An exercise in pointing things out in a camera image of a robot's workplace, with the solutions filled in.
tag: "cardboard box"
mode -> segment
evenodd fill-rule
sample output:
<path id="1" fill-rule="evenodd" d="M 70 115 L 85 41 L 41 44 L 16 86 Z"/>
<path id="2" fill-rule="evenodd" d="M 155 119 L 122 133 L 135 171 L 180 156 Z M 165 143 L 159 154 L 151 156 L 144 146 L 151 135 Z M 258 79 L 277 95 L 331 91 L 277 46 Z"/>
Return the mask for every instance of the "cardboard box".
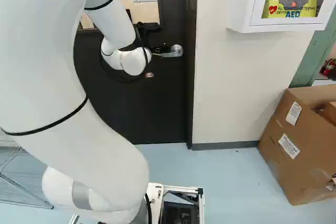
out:
<path id="1" fill-rule="evenodd" d="M 324 109 L 321 110 L 320 115 L 336 126 L 336 102 L 327 103 Z"/>
<path id="2" fill-rule="evenodd" d="M 317 113 L 334 101 L 336 85 L 288 89 L 261 136 L 258 148 L 292 205 L 336 197 L 336 126 Z"/>

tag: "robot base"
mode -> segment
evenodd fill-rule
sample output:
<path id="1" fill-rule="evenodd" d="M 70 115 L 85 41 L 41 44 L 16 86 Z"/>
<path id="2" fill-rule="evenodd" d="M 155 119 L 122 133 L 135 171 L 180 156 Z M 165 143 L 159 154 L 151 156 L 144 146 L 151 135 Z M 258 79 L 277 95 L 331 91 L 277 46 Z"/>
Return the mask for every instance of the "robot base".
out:
<path id="1" fill-rule="evenodd" d="M 152 224 L 205 224 L 203 188 L 149 183 L 147 195 L 151 202 Z M 79 219 L 80 216 L 73 215 L 68 224 L 76 224 Z M 148 223 L 148 217 L 139 223 Z"/>

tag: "light blue floor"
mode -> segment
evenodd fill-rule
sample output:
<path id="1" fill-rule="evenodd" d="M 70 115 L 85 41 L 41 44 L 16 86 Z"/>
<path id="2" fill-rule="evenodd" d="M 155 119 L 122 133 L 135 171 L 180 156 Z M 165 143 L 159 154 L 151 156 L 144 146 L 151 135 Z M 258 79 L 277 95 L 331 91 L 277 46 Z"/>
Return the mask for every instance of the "light blue floor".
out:
<path id="1" fill-rule="evenodd" d="M 149 162 L 152 182 L 204 187 L 206 224 L 336 223 L 336 199 L 291 206 L 255 148 L 199 152 L 188 151 L 184 144 L 138 148 Z M 0 223 L 67 224 L 71 215 L 0 204 Z"/>

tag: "aed cabinet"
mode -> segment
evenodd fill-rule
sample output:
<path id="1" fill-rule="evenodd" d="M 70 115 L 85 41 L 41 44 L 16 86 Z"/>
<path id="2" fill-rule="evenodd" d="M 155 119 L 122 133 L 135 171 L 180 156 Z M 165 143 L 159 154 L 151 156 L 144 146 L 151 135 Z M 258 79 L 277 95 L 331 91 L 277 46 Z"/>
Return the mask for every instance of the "aed cabinet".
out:
<path id="1" fill-rule="evenodd" d="M 227 0 L 226 27 L 240 33 L 324 30 L 336 0 Z"/>

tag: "metal wire rack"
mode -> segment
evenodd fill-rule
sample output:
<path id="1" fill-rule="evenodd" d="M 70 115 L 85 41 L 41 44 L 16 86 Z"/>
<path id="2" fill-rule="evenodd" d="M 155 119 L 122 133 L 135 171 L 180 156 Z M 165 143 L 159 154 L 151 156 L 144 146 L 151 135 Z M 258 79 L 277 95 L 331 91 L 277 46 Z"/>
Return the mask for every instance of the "metal wire rack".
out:
<path id="1" fill-rule="evenodd" d="M 0 130 L 0 203 L 51 209 L 41 185 L 46 168 Z"/>

